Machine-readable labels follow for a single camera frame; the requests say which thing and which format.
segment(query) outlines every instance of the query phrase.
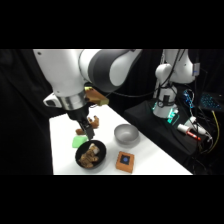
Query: orange block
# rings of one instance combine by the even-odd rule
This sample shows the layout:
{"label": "orange block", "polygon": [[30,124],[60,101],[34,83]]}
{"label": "orange block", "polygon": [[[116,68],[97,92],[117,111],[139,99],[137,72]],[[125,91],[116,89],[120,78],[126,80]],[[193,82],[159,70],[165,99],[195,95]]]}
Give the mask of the orange block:
{"label": "orange block", "polygon": [[108,105],[110,102],[109,99],[91,87],[86,87],[85,91],[86,97],[89,98],[89,101],[97,104],[98,106]]}
{"label": "orange block", "polygon": [[116,168],[128,173],[133,173],[135,156],[129,153],[120,152],[117,159]]}

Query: table surface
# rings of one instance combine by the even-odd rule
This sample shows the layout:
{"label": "table surface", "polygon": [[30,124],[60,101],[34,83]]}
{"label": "table surface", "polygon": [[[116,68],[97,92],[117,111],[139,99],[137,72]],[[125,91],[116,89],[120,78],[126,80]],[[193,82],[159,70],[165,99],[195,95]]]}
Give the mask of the table surface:
{"label": "table surface", "polygon": [[116,169],[120,151],[134,154],[135,164],[132,175],[191,175],[184,167],[172,159],[151,140],[140,133],[138,141],[131,146],[123,146],[114,137],[118,125],[129,124],[108,106],[90,109],[89,117],[100,119],[100,127],[95,130],[94,140],[103,142],[107,156],[95,170],[85,170],[75,161],[77,149],[72,148],[73,138],[79,124],[67,115],[50,119],[53,167],[55,175],[130,175]]}

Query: metal bowl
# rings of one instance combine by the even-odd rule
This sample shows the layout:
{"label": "metal bowl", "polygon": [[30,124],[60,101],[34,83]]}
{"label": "metal bowl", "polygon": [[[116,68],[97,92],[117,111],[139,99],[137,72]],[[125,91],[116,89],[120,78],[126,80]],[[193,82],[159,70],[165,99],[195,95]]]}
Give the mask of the metal bowl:
{"label": "metal bowl", "polygon": [[120,143],[129,145],[134,143],[139,137],[139,131],[132,125],[122,124],[115,129],[114,135]]}

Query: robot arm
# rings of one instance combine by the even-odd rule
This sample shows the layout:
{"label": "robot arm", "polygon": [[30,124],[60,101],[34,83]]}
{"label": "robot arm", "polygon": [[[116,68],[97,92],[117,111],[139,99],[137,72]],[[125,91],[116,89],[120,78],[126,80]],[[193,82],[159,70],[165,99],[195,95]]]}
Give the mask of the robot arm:
{"label": "robot arm", "polygon": [[63,108],[79,122],[89,140],[94,132],[87,120],[89,103],[84,84],[89,81],[104,92],[125,82],[142,49],[33,49],[54,93],[45,99],[50,107]]}
{"label": "robot arm", "polygon": [[173,83],[192,83],[200,73],[200,65],[192,63],[189,49],[165,49],[165,60],[167,64],[156,70],[161,89],[154,114],[160,118],[169,118],[175,103],[177,89]]}

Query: green block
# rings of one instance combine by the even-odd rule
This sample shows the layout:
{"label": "green block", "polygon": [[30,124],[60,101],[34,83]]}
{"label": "green block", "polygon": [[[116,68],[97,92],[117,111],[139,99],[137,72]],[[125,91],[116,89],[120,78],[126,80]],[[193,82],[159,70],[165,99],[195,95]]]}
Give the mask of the green block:
{"label": "green block", "polygon": [[87,142],[88,138],[86,136],[76,136],[73,139],[72,148],[79,148],[82,144]]}

